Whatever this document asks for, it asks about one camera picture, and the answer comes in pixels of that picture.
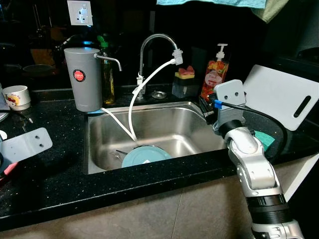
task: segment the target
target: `white mug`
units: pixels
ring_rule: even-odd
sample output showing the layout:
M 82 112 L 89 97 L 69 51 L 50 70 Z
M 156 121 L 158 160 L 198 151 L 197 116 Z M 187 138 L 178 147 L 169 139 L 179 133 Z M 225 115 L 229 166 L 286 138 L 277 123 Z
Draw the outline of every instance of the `white mug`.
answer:
M 30 107 L 31 98 L 27 86 L 10 86 L 2 90 L 5 102 L 14 111 L 22 111 Z

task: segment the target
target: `cutting board handle hole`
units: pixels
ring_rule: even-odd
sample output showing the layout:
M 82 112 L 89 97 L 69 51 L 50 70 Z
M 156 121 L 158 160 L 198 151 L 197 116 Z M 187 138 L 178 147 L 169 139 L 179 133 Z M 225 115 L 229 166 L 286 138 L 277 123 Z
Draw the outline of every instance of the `cutting board handle hole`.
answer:
M 301 112 L 304 110 L 306 105 L 309 103 L 310 99 L 311 99 L 311 96 L 306 96 L 304 98 L 304 100 L 301 102 L 300 106 L 298 107 L 298 109 L 294 113 L 295 118 L 297 118 L 301 114 Z

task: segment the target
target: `white cutting board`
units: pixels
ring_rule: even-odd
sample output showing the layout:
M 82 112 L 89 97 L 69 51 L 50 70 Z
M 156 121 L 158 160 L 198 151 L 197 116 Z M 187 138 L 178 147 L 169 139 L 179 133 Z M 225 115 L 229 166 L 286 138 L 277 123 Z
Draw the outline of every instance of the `white cutting board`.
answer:
M 274 117 L 292 131 L 299 127 L 319 99 L 319 83 L 260 65 L 253 66 L 244 91 L 246 106 Z M 311 97 L 310 101 L 295 117 L 307 96 Z

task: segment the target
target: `gray water filter canister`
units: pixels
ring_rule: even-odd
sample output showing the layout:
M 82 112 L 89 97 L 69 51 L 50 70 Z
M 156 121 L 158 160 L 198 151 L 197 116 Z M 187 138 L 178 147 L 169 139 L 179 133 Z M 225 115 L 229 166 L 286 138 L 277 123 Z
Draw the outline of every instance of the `gray water filter canister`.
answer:
M 64 49 L 75 106 L 82 112 L 97 111 L 102 107 L 101 66 L 94 58 L 99 52 L 90 47 Z

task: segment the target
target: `white hose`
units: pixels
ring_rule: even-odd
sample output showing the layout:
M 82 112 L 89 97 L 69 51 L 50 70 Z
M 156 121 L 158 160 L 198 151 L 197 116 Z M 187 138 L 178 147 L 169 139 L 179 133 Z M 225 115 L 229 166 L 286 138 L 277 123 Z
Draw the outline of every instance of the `white hose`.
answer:
M 147 77 L 147 79 L 142 83 L 140 84 L 135 90 L 134 90 L 134 93 L 133 93 L 133 98 L 131 100 L 131 103 L 130 103 L 130 107 L 129 107 L 129 127 L 130 127 L 130 131 L 119 121 L 118 118 L 116 118 L 116 116 L 111 113 L 109 110 L 105 109 L 105 108 L 101 108 L 102 111 L 104 111 L 105 113 L 109 114 L 115 121 L 116 123 L 118 123 L 118 125 L 125 131 L 125 133 L 127 133 L 129 135 L 129 137 L 131 137 L 131 139 L 133 141 L 137 141 L 137 138 L 136 138 L 136 135 L 135 135 L 135 132 L 134 132 L 134 129 L 133 129 L 133 125 L 132 125 L 132 108 L 133 108 L 133 104 L 134 104 L 134 101 L 136 99 L 136 97 L 138 96 L 139 92 L 141 91 L 141 89 L 144 87 L 144 85 L 146 85 L 146 83 L 148 81 L 150 81 L 150 79 L 157 74 L 157 72 L 159 72 L 161 69 L 163 69 L 165 66 L 168 66 L 170 64 L 175 64 L 175 59 L 171 59 L 170 61 L 167 61 L 166 63 L 162 64 L 160 67 L 158 67 L 153 73 L 150 74 L 149 77 Z
M 132 140 L 134 140 L 135 142 L 137 141 L 136 136 L 132 135 L 129 132 L 129 130 L 118 120 L 118 118 L 116 118 L 116 116 L 113 113 L 111 113 L 109 110 L 105 108 L 101 108 L 101 110 L 104 111 L 105 113 L 108 113 L 116 121 L 116 123 L 118 123 L 118 125 L 125 131 L 125 133 L 127 133 L 129 137 L 132 138 Z
M 131 131 L 131 134 L 134 138 L 136 138 L 136 135 L 135 135 L 135 132 L 134 132 L 134 129 L 133 129 L 133 125 L 132 125 L 132 108 L 133 108 L 133 104 L 134 104 L 134 101 L 136 99 L 136 97 L 138 96 L 139 92 L 141 91 L 141 89 L 144 87 L 144 85 L 147 84 L 148 81 L 150 81 L 150 79 L 157 74 L 157 72 L 159 72 L 161 69 L 163 69 L 165 66 L 168 66 L 170 64 L 175 64 L 176 60 L 175 59 L 171 59 L 170 61 L 167 61 L 166 63 L 162 64 L 160 67 L 158 67 L 153 73 L 150 74 L 149 77 L 147 77 L 147 79 L 142 83 L 140 84 L 133 92 L 134 92 L 134 95 L 133 95 L 133 98 L 131 100 L 131 103 L 130 103 L 130 107 L 129 107 L 129 127 L 130 127 L 130 131 Z

